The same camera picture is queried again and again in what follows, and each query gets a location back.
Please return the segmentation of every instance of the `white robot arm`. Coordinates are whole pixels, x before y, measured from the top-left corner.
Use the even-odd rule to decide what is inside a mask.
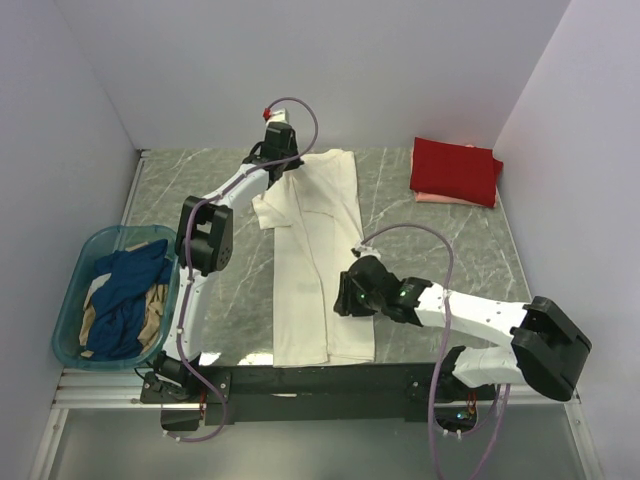
[[[183,350],[189,362],[202,353],[202,329],[218,272],[228,263],[233,251],[231,237],[233,235],[233,211],[242,210],[251,205],[251,200],[267,191],[267,189],[286,170],[302,165],[301,161],[291,162],[275,169],[255,170],[256,165],[267,161],[279,160],[297,154],[295,132],[289,126],[286,109],[274,111],[267,119],[265,141],[257,144],[242,163],[238,171],[217,190],[204,198],[212,199],[220,196],[228,185],[242,179],[231,192],[221,196],[215,205],[208,205],[198,212],[200,221],[210,223],[210,234],[194,232],[192,234],[192,257],[194,258],[193,285],[185,321],[183,323]],[[201,200],[189,197],[183,206],[178,232],[177,249],[180,255],[180,287],[176,305],[182,305],[187,290],[189,270],[184,261],[183,242],[186,235],[186,221],[193,206]],[[176,308],[171,322],[171,329],[165,341],[164,351],[167,356],[179,359],[177,350],[177,328],[180,309]]]
[[[182,350],[188,362],[196,362],[202,352],[202,329],[218,272],[226,267],[233,250],[233,211],[246,208],[265,192],[286,170],[303,165],[301,160],[273,168],[256,169],[264,163],[298,154],[295,131],[289,126],[286,110],[267,117],[265,140],[257,144],[225,184],[204,198],[219,197],[215,204],[200,208],[197,227],[190,233],[193,283],[182,322]],[[189,197],[183,206],[176,249],[179,254],[181,306],[189,290],[189,270],[185,261],[187,219],[202,198]],[[447,292],[428,280],[398,280],[375,256],[358,258],[348,272],[342,272],[335,311],[345,317],[380,312],[392,320],[417,326],[444,326],[444,298],[449,296],[453,330],[491,342],[493,347],[453,348],[443,363],[443,374],[469,388],[491,384],[528,384],[556,400],[569,400],[591,343],[550,300],[536,297],[531,304],[488,300],[457,292]],[[162,377],[184,381],[177,350],[176,308],[162,360],[156,371]]]
[[[372,255],[356,260],[340,276],[334,310],[343,316],[380,312],[399,323],[444,327],[449,297],[451,329],[491,342],[494,347],[454,347],[442,373],[469,388],[526,384],[559,401],[573,395],[591,342],[551,300],[525,304],[446,292],[420,278],[399,280]]]

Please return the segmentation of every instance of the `red towel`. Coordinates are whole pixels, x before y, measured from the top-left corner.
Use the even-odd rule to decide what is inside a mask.
[[[487,148],[416,138],[410,188],[494,207],[502,162]]]

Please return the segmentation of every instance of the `teal plastic basket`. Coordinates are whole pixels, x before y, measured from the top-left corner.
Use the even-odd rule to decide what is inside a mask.
[[[154,344],[143,354],[126,360],[92,361],[90,358],[81,357],[80,353],[84,351],[84,347],[80,346],[78,336],[82,327],[84,300],[89,285],[95,277],[94,262],[116,250],[124,250],[143,242],[154,242],[161,239],[169,241],[167,258],[173,261],[173,267],[164,315]],[[66,367],[83,370],[116,371],[142,366],[156,356],[169,334],[171,318],[178,296],[180,278],[175,255],[175,239],[176,233],[161,225],[144,227],[117,225],[100,230],[87,240],[78,257],[51,340],[53,351],[62,364]]]

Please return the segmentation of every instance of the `white backdrop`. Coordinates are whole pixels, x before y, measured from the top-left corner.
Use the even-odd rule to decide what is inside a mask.
[[[143,148],[252,145],[283,95],[317,110],[321,146],[491,147],[568,4],[56,1]]]
[[[62,366],[51,335],[84,241],[136,154],[50,0],[0,2],[0,477],[27,477]]]
[[[637,2],[573,0],[496,145],[532,289],[593,341],[580,392],[608,480],[640,478],[639,24]]]

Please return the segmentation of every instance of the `gray marble surface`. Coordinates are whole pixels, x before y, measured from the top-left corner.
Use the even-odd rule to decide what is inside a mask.
[[[129,224],[177,229],[189,195],[205,195],[235,173],[248,149],[151,150],[132,200]],[[398,222],[416,222],[453,242],[451,288],[506,301],[527,301],[526,284],[502,207],[417,204],[408,188],[409,149],[357,149],[358,191],[365,234]],[[272,361],[273,233],[261,231],[251,208],[234,212],[234,253],[214,289],[204,330],[208,360],[270,364]],[[442,282],[444,246],[419,230],[398,229],[373,241],[385,266],[399,277]],[[435,361],[441,329],[400,325],[376,316],[376,362]],[[449,346],[485,346],[452,332]]]

